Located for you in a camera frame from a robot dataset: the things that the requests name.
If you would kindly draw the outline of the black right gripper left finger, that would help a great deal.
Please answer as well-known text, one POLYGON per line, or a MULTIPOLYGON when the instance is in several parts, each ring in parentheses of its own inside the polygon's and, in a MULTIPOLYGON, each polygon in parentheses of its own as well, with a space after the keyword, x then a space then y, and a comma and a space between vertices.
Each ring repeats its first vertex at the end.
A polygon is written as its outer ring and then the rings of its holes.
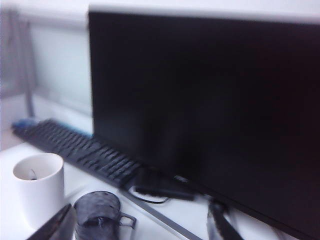
POLYGON ((76 224, 76 212, 69 203, 41 226, 28 240, 72 240, 76 224))

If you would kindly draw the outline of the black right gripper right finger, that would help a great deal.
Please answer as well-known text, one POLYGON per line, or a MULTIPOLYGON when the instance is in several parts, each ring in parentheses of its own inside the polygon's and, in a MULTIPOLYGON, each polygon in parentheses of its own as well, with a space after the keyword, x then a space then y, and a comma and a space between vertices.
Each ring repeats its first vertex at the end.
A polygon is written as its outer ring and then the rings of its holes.
POLYGON ((240 235, 224 217, 226 206, 216 200, 208 204, 207 232, 210 240, 239 240, 240 235))

